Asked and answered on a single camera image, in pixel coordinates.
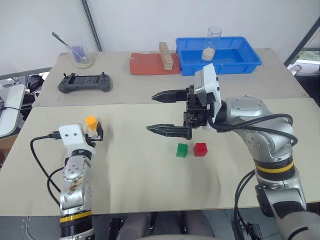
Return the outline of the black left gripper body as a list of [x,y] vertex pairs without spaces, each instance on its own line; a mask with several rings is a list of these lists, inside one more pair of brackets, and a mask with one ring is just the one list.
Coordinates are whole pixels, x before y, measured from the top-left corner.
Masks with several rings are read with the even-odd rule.
[[85,141],[86,143],[95,148],[96,147],[96,143],[97,141],[101,142],[103,141],[103,134],[99,134],[99,135],[93,135],[93,136],[89,136],[87,133],[84,135],[85,137]]

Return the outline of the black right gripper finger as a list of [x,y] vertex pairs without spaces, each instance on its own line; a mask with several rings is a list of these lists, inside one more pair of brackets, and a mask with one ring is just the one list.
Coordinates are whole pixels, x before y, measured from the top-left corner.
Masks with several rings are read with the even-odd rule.
[[166,90],[166,91],[156,93],[151,97],[151,99],[161,103],[184,102],[187,100],[187,93],[188,93],[188,88]]
[[146,129],[165,137],[184,138],[186,140],[192,139],[191,127],[175,126],[173,124],[155,124],[147,126]]

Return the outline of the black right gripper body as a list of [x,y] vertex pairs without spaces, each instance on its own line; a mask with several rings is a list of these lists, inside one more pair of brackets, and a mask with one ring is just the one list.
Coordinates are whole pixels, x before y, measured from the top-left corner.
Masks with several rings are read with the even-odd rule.
[[186,111],[183,113],[183,126],[188,128],[199,128],[206,126],[208,117],[214,116],[214,95],[204,94],[204,105],[195,92],[194,85],[186,89]]

